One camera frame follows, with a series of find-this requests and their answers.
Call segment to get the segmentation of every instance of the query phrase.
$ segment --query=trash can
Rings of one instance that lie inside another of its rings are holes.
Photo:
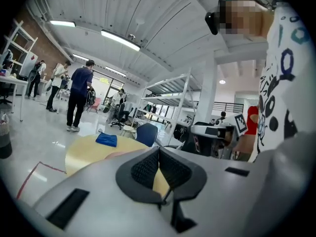
[[[9,117],[4,114],[0,120],[0,158],[6,159],[12,154],[9,134]]]

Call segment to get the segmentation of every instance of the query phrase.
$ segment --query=white column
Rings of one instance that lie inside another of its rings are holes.
[[[210,123],[213,110],[213,103],[216,93],[217,83],[217,63],[214,59],[214,53],[210,53],[203,71],[203,83],[201,96],[197,107],[197,114],[194,122],[201,121]]]

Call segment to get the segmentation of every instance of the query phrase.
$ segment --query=blue cloth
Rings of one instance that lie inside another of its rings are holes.
[[[116,135],[109,135],[106,133],[100,133],[98,138],[95,140],[95,142],[116,148],[116,146],[118,144],[118,138]]]
[[[75,91],[84,97],[87,97],[87,82],[92,83],[93,73],[88,68],[79,68],[71,76],[73,81],[71,91]]]

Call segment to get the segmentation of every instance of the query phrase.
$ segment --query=white sneakers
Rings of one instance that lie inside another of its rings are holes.
[[[72,132],[79,132],[80,131],[80,127],[77,126],[77,127],[74,127],[73,125],[72,126],[67,126],[67,131],[72,131]]]

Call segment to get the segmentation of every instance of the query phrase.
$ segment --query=ceiling light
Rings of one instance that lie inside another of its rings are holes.
[[[102,30],[101,31],[101,35],[104,36],[104,37],[107,37],[107,38],[110,38],[112,40],[115,40],[119,43],[122,43],[123,45],[127,45],[128,47],[130,48],[133,48],[134,50],[136,50],[137,52],[140,50],[140,46],[139,45],[136,45],[135,43],[127,40],[127,39],[124,39],[116,34],[112,34],[108,31],[105,31],[105,30]]]
[[[74,53],[73,53],[73,56],[74,56],[74,57],[77,57],[77,58],[79,58],[79,59],[85,60],[85,61],[88,61],[88,60],[89,60],[88,58],[82,57],[82,56],[77,55],[77,54],[74,54]]]
[[[109,68],[109,67],[105,67],[107,70],[110,70],[110,71],[112,71],[112,72],[114,72],[114,73],[117,73],[117,74],[119,74],[120,76],[123,76],[123,77],[125,77],[126,76],[126,74],[123,74],[123,73],[121,73],[121,72],[119,72],[119,71],[116,71],[116,70],[114,70],[114,69],[111,69],[111,68]]]
[[[51,24],[57,25],[57,26],[76,27],[76,24],[73,21],[51,20],[50,22],[51,22]]]

